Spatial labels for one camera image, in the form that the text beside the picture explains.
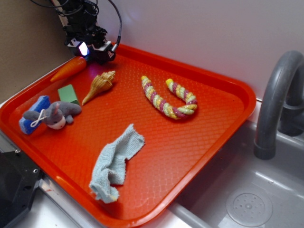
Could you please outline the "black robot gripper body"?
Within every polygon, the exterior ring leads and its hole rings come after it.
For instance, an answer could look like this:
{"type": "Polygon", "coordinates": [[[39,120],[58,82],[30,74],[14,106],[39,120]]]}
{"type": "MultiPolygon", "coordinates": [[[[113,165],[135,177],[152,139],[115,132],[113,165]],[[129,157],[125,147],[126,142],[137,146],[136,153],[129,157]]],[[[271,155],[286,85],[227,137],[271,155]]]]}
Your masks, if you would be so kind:
{"type": "Polygon", "coordinates": [[[96,23],[68,23],[63,30],[66,33],[64,44],[74,56],[84,57],[87,61],[99,64],[115,59],[115,48],[106,38],[107,31],[96,23]]]}

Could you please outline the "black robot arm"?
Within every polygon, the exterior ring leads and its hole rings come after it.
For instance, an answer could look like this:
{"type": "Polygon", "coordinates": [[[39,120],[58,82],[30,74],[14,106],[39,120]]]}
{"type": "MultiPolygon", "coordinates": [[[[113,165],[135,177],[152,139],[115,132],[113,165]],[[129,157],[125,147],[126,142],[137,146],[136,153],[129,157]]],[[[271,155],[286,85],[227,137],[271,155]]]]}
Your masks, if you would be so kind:
{"type": "Polygon", "coordinates": [[[84,57],[87,61],[99,64],[113,61],[117,44],[106,38],[107,31],[97,24],[99,8],[91,0],[52,0],[53,6],[61,17],[66,33],[65,46],[74,56],[84,57]]]}

